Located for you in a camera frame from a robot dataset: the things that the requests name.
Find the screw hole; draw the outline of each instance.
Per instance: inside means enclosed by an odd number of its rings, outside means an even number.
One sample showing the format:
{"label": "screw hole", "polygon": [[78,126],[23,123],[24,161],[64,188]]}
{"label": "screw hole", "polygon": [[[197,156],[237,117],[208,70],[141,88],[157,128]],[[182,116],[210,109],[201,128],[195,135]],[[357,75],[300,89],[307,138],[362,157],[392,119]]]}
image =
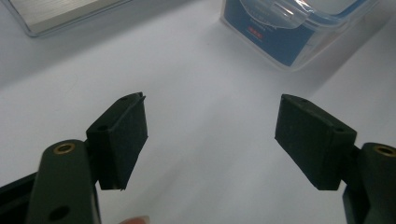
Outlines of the screw hole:
{"label": "screw hole", "polygon": [[107,130],[107,129],[108,129],[108,127],[107,127],[106,125],[102,125],[102,126],[100,126],[100,127],[98,128],[98,131],[103,132],[103,131],[105,131],[105,130]]}
{"label": "screw hole", "polygon": [[376,152],[388,156],[388,157],[396,157],[396,151],[394,148],[390,147],[375,147]]}
{"label": "screw hole", "polygon": [[55,208],[50,214],[49,214],[49,221],[58,221],[61,220],[65,217],[70,212],[70,208],[68,206],[60,206],[58,208]]}
{"label": "screw hole", "polygon": [[62,145],[57,146],[55,149],[53,149],[53,153],[62,155],[69,153],[75,149],[75,145],[73,143],[65,143]]}

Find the clear plastic box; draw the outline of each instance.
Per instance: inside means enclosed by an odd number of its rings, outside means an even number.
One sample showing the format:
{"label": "clear plastic box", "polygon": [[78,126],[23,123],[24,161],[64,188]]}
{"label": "clear plastic box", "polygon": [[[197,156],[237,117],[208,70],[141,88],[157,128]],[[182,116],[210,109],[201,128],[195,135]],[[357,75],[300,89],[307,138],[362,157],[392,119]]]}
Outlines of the clear plastic box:
{"label": "clear plastic box", "polygon": [[131,0],[0,0],[23,31],[41,36]]}
{"label": "clear plastic box", "polygon": [[273,62],[297,70],[378,0],[224,0],[221,19]]}

